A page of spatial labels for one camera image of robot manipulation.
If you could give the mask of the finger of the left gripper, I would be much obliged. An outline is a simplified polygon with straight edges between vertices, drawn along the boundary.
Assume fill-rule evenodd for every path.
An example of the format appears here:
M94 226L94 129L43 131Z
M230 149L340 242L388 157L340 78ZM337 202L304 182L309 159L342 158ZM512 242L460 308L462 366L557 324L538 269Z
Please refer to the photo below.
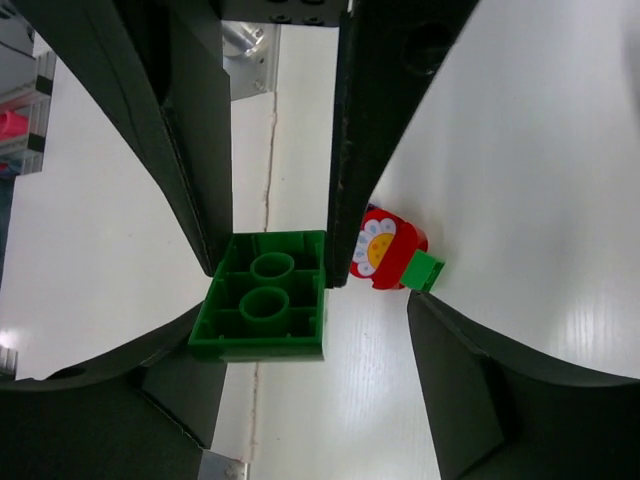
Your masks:
M340 288L368 200L476 0L356 1L340 19L327 285Z
M17 1L158 185L204 273L233 230L230 80L211 1Z

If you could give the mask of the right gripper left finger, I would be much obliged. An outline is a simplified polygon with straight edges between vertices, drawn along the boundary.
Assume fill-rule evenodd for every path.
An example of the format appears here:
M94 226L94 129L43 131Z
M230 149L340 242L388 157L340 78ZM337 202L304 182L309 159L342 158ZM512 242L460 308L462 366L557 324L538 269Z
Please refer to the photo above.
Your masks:
M2 478L197 478L226 377L189 352L199 311L44 380L2 383Z

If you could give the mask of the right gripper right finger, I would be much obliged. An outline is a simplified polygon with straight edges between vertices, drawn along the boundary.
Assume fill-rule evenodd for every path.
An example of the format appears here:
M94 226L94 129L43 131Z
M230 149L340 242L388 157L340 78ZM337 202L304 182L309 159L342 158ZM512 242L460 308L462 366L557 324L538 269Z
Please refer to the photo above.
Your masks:
M428 293L407 313L442 478L638 478L638 380L539 352Z

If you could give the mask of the santa lego stack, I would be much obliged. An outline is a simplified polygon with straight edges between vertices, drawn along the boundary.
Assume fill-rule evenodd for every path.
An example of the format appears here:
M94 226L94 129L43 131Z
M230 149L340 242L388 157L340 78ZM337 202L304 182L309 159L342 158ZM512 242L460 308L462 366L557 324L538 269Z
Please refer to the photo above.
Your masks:
M349 272L376 290L409 288L429 292L445 262L428 252L423 230L392 212L369 204Z

